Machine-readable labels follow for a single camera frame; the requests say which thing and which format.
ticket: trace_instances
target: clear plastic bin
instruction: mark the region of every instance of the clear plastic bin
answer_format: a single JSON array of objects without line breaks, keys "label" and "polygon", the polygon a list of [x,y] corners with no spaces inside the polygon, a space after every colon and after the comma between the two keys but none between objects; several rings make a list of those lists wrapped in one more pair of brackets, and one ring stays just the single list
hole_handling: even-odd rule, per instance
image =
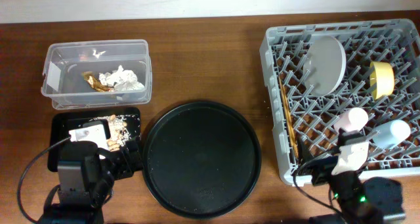
[{"label": "clear plastic bin", "polygon": [[[132,70],[141,90],[97,92],[82,73],[112,72],[118,66]],[[57,43],[49,47],[41,92],[52,99],[57,110],[145,104],[152,97],[152,63],[145,40],[88,41]]]}]

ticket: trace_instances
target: white wall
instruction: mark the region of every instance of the white wall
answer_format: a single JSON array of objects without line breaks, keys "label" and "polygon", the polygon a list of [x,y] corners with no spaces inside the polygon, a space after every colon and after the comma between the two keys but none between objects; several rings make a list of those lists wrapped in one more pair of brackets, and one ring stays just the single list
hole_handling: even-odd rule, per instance
[{"label": "white wall", "polygon": [[420,9],[420,0],[0,0],[0,23]]}]

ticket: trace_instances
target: white plate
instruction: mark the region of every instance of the white plate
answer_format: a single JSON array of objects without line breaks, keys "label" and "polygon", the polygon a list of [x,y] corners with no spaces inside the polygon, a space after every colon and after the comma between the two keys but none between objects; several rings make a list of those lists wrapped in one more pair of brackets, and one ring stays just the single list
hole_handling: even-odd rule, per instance
[{"label": "white plate", "polygon": [[325,36],[310,46],[307,55],[303,72],[307,69],[310,74],[304,81],[305,87],[313,85],[310,94],[315,96],[332,93],[341,83],[346,70],[344,47],[334,37]]}]

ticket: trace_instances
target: black tray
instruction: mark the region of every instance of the black tray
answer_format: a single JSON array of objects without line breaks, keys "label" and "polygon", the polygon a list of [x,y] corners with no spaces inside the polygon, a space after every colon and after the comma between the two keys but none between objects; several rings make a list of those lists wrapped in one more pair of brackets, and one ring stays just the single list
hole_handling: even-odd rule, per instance
[{"label": "black tray", "polygon": [[[95,117],[111,116],[113,114],[116,116],[126,116],[125,121],[127,122],[127,130],[131,135],[130,140],[137,140],[140,135],[140,111],[135,107],[113,108],[57,114],[52,119],[50,146],[59,140],[68,137],[69,130],[80,128],[81,125]],[[48,154],[47,166],[50,171],[57,172],[60,148],[61,146],[58,146],[57,148],[52,149]]]},{"label": "black tray", "polygon": [[196,219],[238,207],[261,169],[253,128],[235,110],[215,102],[184,104],[156,122],[143,150],[143,177],[169,211]]}]

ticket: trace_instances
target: yellow cup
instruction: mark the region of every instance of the yellow cup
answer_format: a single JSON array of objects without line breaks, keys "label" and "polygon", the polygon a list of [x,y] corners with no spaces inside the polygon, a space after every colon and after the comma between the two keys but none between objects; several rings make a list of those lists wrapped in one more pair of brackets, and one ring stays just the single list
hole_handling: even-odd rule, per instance
[{"label": "yellow cup", "polygon": [[375,70],[370,75],[370,85],[376,83],[376,89],[372,92],[373,99],[390,95],[394,91],[394,72],[392,66],[386,62],[370,62],[370,67]]}]

